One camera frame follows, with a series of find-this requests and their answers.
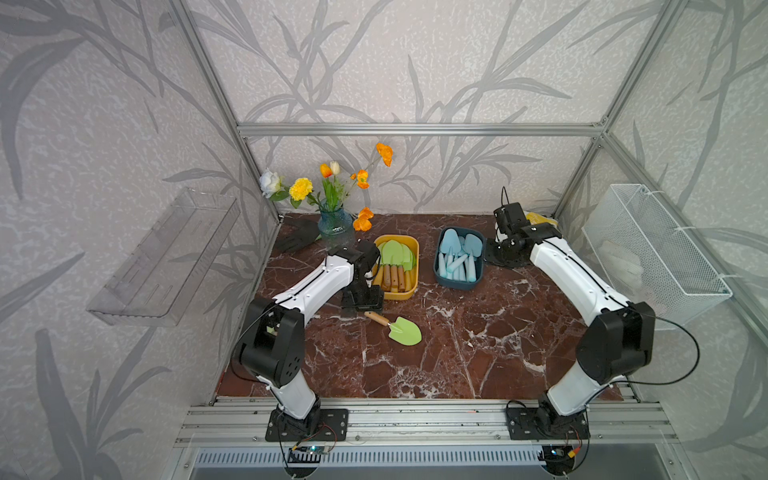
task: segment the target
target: white wire mesh basket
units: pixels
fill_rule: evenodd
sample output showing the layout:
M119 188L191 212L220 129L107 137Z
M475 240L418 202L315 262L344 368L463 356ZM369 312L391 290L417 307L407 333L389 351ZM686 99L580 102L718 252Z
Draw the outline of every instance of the white wire mesh basket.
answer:
M657 316L687 323L732 295L644 185L611 185L582 230L613 288ZM656 329L673 328L656 322Z

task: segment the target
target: orange poppy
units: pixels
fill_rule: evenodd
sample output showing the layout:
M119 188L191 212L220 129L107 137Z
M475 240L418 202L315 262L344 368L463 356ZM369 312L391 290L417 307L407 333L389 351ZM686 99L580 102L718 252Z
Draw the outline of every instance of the orange poppy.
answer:
M366 219L366 220L369 220L369 219L373 218L373 212L371 211L371 209L370 209L370 208L368 208L368 207L365 207L365 208L363 208L363 209L360 211L360 213L357 215L357 217L358 217L358 218L364 218L364 219Z
M365 190L366 188L370 187L368 185L368 172L365 170L361 170L357 172L357 186Z
M373 227L371 220L363 217L357 217L357 220L352 223L352 226L355 227L355 230L361 232L367 232L368 230L371 230L371 227Z
M392 166L392 147L389 145L384 144L376 144L376 150L379 152L379 155L382 156L382 160L384 160L384 165L387 167Z
M320 165L320 174L323 175L323 178L328 178L333 175L333 170L331 170L328 164L322 164Z

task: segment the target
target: white wall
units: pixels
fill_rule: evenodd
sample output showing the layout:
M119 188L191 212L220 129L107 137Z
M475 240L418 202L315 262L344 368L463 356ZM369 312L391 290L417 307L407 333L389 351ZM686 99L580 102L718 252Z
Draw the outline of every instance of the white wall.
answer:
M768 2L691 0L633 93L613 133L682 209L752 293L768 302ZM603 155L593 191L621 183ZM589 180L585 180L583 192ZM586 217L564 212L579 241ZM638 386L659 400L700 478L765 478L768 471L768 355L728 303L688 324L701 364L672 386ZM654 359L634 378L673 379L693 364L690 340L657 332Z
M662 1L189 4L239 121L591 123L607 110ZM317 179L319 164L331 160L357 172L377 141L389 142L391 171L376 171L349 210L396 213L490 213L502 185L526 207L554 205L587 143L251 141L259 165L288 181ZM284 201L280 208L291 207Z
M274 222L165 2L10 3L0 478L157 478L214 390ZM179 325L86 313L182 186L226 189L242 214Z

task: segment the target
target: blue glass vase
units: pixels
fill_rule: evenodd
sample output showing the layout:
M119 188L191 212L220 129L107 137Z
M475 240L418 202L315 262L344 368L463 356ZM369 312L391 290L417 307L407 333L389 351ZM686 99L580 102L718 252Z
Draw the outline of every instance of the blue glass vase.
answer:
M355 244L352 215L343 208L332 212L321 210L317 228L320 230L320 236L327 250L335 247L352 247Z

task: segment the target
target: brown marble surface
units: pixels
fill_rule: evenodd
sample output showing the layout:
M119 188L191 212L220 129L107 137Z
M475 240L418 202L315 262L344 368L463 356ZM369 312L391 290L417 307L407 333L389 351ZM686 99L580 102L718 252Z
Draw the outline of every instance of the brown marble surface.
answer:
M358 237L374 241L399 233L419 241L418 289L409 300L385 300L383 315L410 319L421 329L422 341L404 346L362 314L341 316L336 294L306 328L303 372L321 397L536 399L573 365L586 327L537 267L508 270L486 264L482 281L469 291L435 281L432 263L440 230L467 227L491 236L493 216L376 215L372 223ZM289 229L284 226L280 236ZM319 242L292 255L274 250L258 294L284 291L323 258ZM269 395L263 384L230 371L224 372L218 394ZM602 397L619 399L616 392Z

